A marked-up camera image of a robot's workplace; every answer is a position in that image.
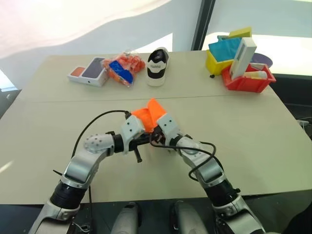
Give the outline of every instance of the blue object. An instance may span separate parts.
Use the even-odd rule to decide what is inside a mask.
[[[133,82],[133,76],[132,74],[126,70],[123,69],[123,67],[120,65],[120,63],[118,61],[112,61],[109,64],[110,68],[113,69],[114,72],[117,73],[117,75],[121,76],[123,79],[125,79],[129,84],[132,84]]]
[[[242,38],[221,40],[209,44],[209,50],[218,62],[234,59]]]

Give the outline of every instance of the table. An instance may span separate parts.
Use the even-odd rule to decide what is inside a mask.
[[[205,52],[182,54],[203,59],[202,53]],[[2,189],[0,203],[44,203],[59,180],[52,170],[65,169],[83,127],[108,110],[139,109],[151,95],[158,98],[182,131],[217,146],[216,155],[227,177],[243,195],[311,189],[311,141],[271,88],[261,94],[228,91],[218,77],[209,78],[208,71],[199,68],[195,72],[199,61],[185,67],[184,56],[181,57],[181,69],[186,74],[188,70],[194,71],[194,80],[189,85],[198,86],[199,94],[192,87],[190,92],[185,92],[187,87],[183,85],[169,87],[170,76],[166,86],[153,89],[142,77],[141,80],[137,77],[134,90],[111,80],[102,89],[110,87],[114,92],[103,94],[101,88],[68,82],[65,74],[54,81],[48,77],[40,80],[43,67],[47,72],[51,64],[51,72],[56,70],[55,57],[48,58],[0,121],[0,185],[6,188]],[[70,58],[76,58],[77,63],[85,59],[84,56]],[[34,81],[43,85],[46,92]],[[50,82],[49,89],[45,82]],[[68,93],[63,84],[68,86]],[[140,93],[137,87],[145,89]],[[111,130],[118,132],[123,121],[122,114],[103,117],[84,137]],[[139,150],[143,159],[140,164],[133,152],[125,156],[115,154],[102,161],[92,183],[94,202],[205,196],[201,186],[188,178],[190,168],[180,156],[150,145],[140,146]]]

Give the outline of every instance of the yellow plastic container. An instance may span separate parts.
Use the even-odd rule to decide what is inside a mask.
[[[215,60],[212,53],[207,50],[206,67],[211,75],[220,75],[222,73],[222,70],[230,66],[232,62],[233,59],[218,62],[217,60]]]

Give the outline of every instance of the wall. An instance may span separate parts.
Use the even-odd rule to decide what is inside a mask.
[[[311,0],[216,0],[203,49],[217,35],[251,26],[256,52],[270,57],[271,71],[312,75]]]
[[[162,2],[166,3],[142,14],[138,14],[138,10],[144,7],[132,10],[135,16],[107,22],[66,43],[38,46],[3,58],[0,56],[0,69],[16,87],[22,89],[49,55],[115,54],[128,49],[151,52],[164,45],[173,51],[190,50],[201,0]],[[58,21],[55,27],[62,27],[62,23]]]

